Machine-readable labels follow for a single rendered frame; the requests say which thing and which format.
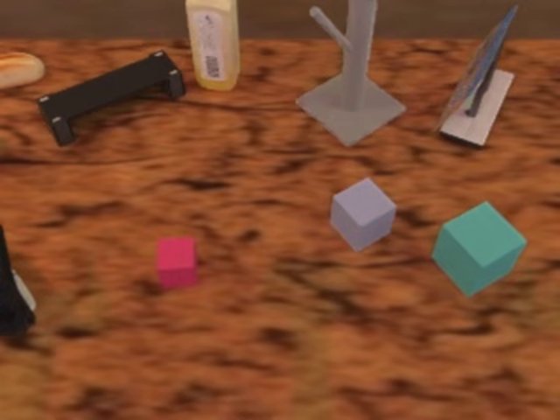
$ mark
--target turquoise cube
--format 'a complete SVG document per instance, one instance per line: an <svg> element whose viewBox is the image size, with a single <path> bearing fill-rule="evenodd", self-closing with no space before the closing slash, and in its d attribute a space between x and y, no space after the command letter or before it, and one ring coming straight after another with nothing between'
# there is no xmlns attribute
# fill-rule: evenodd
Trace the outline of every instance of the turquoise cube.
<svg viewBox="0 0 560 420"><path fill-rule="evenodd" d="M467 296L507 275L527 240L487 201L445 223L431 257Z"/></svg>

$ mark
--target wooden table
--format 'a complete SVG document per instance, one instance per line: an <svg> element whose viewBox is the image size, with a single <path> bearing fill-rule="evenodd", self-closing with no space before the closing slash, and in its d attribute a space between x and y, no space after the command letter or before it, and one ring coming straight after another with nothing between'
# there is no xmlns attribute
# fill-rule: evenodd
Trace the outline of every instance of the wooden table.
<svg viewBox="0 0 560 420"><path fill-rule="evenodd" d="M181 42L3 42L48 76L0 94L0 221L39 319L0 348L2 418L557 420L560 42L507 43L517 78L484 150L431 133L475 45L377 42L372 77L409 110L346 149L294 103L338 71L329 41L244 43L226 94L194 86ZM36 98L162 47L182 101L88 115L56 146ZM398 217L354 253L329 206L365 177ZM430 253L483 200L528 248L467 299ZM175 235L197 239L201 284L162 293Z"/></svg>

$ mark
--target cube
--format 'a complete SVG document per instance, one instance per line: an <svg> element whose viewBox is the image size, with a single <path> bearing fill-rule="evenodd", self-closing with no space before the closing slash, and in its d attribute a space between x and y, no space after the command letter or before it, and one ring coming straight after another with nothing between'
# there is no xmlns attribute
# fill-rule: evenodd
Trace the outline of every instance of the cube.
<svg viewBox="0 0 560 420"><path fill-rule="evenodd" d="M395 214L395 203L369 178L332 198L331 225L354 251L388 235Z"/></svg>
<svg viewBox="0 0 560 420"><path fill-rule="evenodd" d="M165 289L197 283L196 249L192 238L167 238L157 243L157 275Z"/></svg>
<svg viewBox="0 0 560 420"><path fill-rule="evenodd" d="M467 296L503 278L527 241L487 201L445 223L432 258Z"/></svg>

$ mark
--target purple cube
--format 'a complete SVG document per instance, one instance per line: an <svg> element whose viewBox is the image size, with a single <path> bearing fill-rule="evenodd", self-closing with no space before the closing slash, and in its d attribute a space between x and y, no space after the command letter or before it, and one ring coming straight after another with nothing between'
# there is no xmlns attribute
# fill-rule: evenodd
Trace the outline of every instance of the purple cube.
<svg viewBox="0 0 560 420"><path fill-rule="evenodd" d="M197 278L194 239L160 240L157 243L157 275L165 289L195 285Z"/></svg>
<svg viewBox="0 0 560 420"><path fill-rule="evenodd" d="M369 178L332 198L331 225L354 251L388 235L395 214L395 203Z"/></svg>

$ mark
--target red cube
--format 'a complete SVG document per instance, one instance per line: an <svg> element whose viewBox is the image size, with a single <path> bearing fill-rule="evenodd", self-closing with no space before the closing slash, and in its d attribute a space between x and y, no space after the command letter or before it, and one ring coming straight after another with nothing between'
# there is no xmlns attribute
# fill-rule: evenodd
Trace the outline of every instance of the red cube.
<svg viewBox="0 0 560 420"><path fill-rule="evenodd" d="M165 289L193 286L196 250L192 238L166 238L157 243L157 274Z"/></svg>

